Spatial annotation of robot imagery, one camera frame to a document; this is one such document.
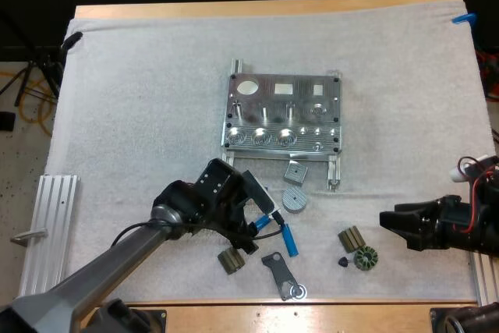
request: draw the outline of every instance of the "blue clip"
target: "blue clip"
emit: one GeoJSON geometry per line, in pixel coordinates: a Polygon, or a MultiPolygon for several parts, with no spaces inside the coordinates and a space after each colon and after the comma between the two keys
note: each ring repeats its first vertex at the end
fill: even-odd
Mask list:
{"type": "Polygon", "coordinates": [[[468,21],[469,25],[471,27],[474,27],[476,23],[476,14],[466,13],[465,15],[457,16],[454,19],[452,19],[453,23],[464,23],[465,21],[468,21]]]}
{"type": "Polygon", "coordinates": [[[261,218],[255,221],[255,226],[257,227],[257,231],[259,232],[263,228],[267,226],[267,224],[271,222],[271,218],[267,215],[263,215],[261,218]]]}
{"type": "Polygon", "coordinates": [[[296,248],[295,240],[293,239],[293,234],[291,234],[291,229],[288,224],[284,224],[282,227],[282,238],[288,254],[290,257],[295,257],[298,255],[298,249],[296,248]]]}

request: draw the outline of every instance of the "rectangular hole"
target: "rectangular hole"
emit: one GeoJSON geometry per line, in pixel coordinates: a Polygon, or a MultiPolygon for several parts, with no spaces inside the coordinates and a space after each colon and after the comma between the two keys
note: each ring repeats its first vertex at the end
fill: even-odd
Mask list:
{"type": "Polygon", "coordinates": [[[313,85],[313,95],[324,95],[324,87],[322,85],[313,85]]]}
{"type": "Polygon", "coordinates": [[[274,94],[292,95],[293,85],[290,83],[276,83],[274,88],[274,94]]]}

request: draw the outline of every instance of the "table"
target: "table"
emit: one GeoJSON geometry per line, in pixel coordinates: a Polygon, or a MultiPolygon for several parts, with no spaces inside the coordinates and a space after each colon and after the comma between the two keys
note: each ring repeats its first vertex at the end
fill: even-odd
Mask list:
{"type": "MultiPolygon", "coordinates": [[[[143,5],[82,5],[76,18],[269,16],[372,9],[442,0],[276,0],[143,5]]],[[[168,331],[430,331],[432,306],[475,301],[315,299],[290,305],[276,299],[193,300],[137,303],[164,307],[168,331]]]]}

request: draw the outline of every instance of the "gear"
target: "gear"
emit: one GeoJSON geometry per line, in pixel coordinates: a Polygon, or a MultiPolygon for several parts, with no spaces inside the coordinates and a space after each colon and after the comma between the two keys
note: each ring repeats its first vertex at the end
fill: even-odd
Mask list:
{"type": "Polygon", "coordinates": [[[377,252],[369,246],[361,247],[353,257],[353,262],[361,271],[368,271],[374,268],[377,263],[377,252]]]}

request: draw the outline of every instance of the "blue cylinder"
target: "blue cylinder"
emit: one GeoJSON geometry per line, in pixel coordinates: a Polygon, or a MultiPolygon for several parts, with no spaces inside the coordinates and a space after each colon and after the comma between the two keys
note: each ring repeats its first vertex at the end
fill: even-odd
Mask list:
{"type": "Polygon", "coordinates": [[[282,226],[282,238],[288,249],[288,254],[290,257],[295,257],[298,255],[298,249],[296,248],[295,240],[293,239],[293,234],[291,234],[291,229],[288,224],[282,226]]]}
{"type": "Polygon", "coordinates": [[[257,231],[259,232],[260,230],[265,228],[269,222],[271,222],[271,218],[269,218],[267,215],[264,215],[256,220],[255,226],[257,227],[257,231]]]}

